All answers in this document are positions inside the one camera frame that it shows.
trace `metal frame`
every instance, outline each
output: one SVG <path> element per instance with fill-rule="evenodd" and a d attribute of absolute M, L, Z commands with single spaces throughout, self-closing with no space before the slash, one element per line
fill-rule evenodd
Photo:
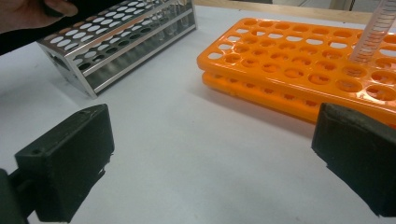
<path fill-rule="evenodd" d="M 38 44 L 60 73 L 92 98 L 196 29 L 192 0 L 127 0 Z"/>

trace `test tube rack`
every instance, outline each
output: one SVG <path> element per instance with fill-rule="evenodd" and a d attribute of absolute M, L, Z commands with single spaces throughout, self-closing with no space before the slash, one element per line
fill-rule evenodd
<path fill-rule="evenodd" d="M 66 80 L 96 98 L 194 29 L 192 0 L 127 0 L 37 43 Z"/>
<path fill-rule="evenodd" d="M 362 30 L 242 19 L 197 58 L 218 91 L 316 122 L 320 105 L 360 111 L 396 128 L 396 34 L 367 64 L 348 60 Z"/>

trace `white surface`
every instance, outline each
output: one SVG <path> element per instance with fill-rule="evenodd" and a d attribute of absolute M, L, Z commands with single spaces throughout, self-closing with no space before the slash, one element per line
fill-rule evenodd
<path fill-rule="evenodd" d="M 73 224 L 395 223 L 326 168 L 310 148 L 313 124 L 210 90 L 195 61 L 245 17 L 351 24 L 196 9 L 197 31 L 96 100 L 37 44 L 1 56 L 0 167 L 11 173 L 17 151 L 74 112 L 108 104 L 116 150 Z"/>

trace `finger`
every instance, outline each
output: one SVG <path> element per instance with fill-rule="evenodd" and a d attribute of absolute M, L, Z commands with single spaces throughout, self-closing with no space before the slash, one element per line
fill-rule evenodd
<path fill-rule="evenodd" d="M 51 17 L 63 17 L 64 14 L 55 11 L 54 9 L 52 9 L 52 7 L 47 6 L 46 4 L 43 4 L 44 7 L 44 12 L 46 13 L 47 16 L 51 16 Z"/>
<path fill-rule="evenodd" d="M 72 17 L 78 13 L 75 5 L 64 0 L 44 0 L 44 3 L 53 10 L 64 14 L 66 17 Z"/>

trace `white table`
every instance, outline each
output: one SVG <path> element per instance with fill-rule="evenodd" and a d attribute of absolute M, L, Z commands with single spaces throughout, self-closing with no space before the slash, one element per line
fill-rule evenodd
<path fill-rule="evenodd" d="M 311 149 L 313 124 L 210 90 L 195 61 L 245 17 L 362 26 L 196 9 L 197 31 L 96 100 L 64 81 L 37 44 L 1 56 L 0 167 L 11 173 L 13 155 L 41 134 L 108 104 L 116 150 L 73 224 L 395 223 L 326 168 Z"/>

